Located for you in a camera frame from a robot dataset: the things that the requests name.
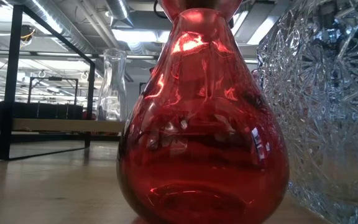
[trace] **glass carafe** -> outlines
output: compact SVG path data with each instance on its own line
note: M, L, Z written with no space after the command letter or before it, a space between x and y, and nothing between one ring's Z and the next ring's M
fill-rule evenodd
M153 224L261 223L288 159L227 24L241 0L161 3L174 26L119 145L122 192Z
M104 79L99 93L98 120L125 121L128 115L125 88L127 54L118 49L104 51Z

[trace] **ceiling duct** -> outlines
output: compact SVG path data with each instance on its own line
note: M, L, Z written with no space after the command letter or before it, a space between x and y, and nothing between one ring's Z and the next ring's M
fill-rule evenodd
M21 4L27 6L36 15L41 17L48 24L55 24L52 26L55 30L57 28L61 35L65 36L76 48L84 54L97 53L95 48L85 39L79 30L71 23L71 21L62 13L62 11L51 0L2 0L10 5ZM65 44L61 43L69 51L72 51ZM103 61L96 61L96 68L103 71Z
M106 0L109 8L109 12L114 18L111 26L113 26L117 21L122 21L123 23L133 27L133 23L129 18L129 7L126 0Z

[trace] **vase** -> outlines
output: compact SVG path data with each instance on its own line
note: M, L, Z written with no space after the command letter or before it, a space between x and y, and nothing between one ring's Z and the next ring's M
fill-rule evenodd
M125 121L128 116L125 66L127 54L118 49L104 51L104 78L99 92L98 120Z
M121 190L153 224L261 223L288 158L227 24L241 0L160 3L173 30L119 144Z
M290 192L332 223L358 223L358 0L295 1L258 55Z

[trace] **ceiling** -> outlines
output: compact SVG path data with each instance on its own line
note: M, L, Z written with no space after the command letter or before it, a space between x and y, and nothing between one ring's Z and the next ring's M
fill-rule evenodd
M37 2L41 0L28 0L32 2ZM60 11L59 13L65 17L69 23L71 23L72 29L76 32L77 38L83 39L86 44L89 44L94 48L95 52L102 53L104 49L109 48L109 44L101 37L95 26L93 26L89 20L86 18L86 15L77 5L78 0L52 0L48 4L54 4L53 7L56 10ZM172 28L172 24L168 19L161 19L157 17L153 10L154 1L153 0L127 0L127 3L131 9L129 17L134 25L133 28L129 27L125 23L118 21L111 27L111 18L108 13L108 8L106 0L94 0L90 1L92 7L97 12L98 17L101 19L103 24L99 24L99 30L104 26L105 28L111 30L112 35L118 40L120 48L126 50L128 54L146 54L146 55L159 55L163 42L166 41L166 36ZM246 1L238 12L236 13L234 20L233 34L236 39L236 42L239 45L241 53L244 58L248 59L248 62L255 60L256 56L256 45L258 44L261 38L270 30L274 25L278 17L285 12L287 7L290 4L290 0L276 0L276 1ZM157 7L157 11L160 14L163 14L162 8ZM11 17L12 10L9 6L0 6L0 50L9 49L9 39L10 39L10 28L11 28ZM23 44L21 47L22 51L33 51L33 52L61 52L67 53L68 49L58 41L56 38L53 38L48 32L42 30L42 28L28 16L24 16L23 24L30 26L35 26L37 32L34 37L31 39L29 44ZM135 49L134 46L126 43L123 40L127 39L126 32L136 31L139 32L136 37L139 37L138 40L140 43L140 48ZM147 40L149 42L143 42L146 37L149 37ZM89 70L87 64L81 60L62 60L62 59L53 59L53 58L38 58L38 59L28 59L21 58L19 62L19 75L23 79L18 79L18 89L17 94L23 95L17 96L18 100L27 100L25 97L28 94L28 80L30 76L58 76L63 78L77 78L80 83L80 90L78 95L81 96L81 101L86 105L86 95L88 82L86 79L86 72ZM6 77L6 62L7 55L0 55L0 97L3 98L4 94L4 82ZM139 59L130 59L127 60L127 75L130 76L131 80L134 83L146 82L149 79L150 73L149 68L155 65L155 60L139 60ZM96 93L95 96L98 96L98 90L102 84L102 72L103 68L99 67L98 76L96 77L95 87ZM50 96L62 96L56 97L54 100L57 102L68 103L73 98L74 90L72 88L72 83L60 82L53 83L45 80L43 84L39 84L39 87L35 87L32 94L38 96L35 100L47 100L48 97L43 97L42 95ZM59 86L61 91L59 93L51 93L47 90L47 87L53 88L54 86Z

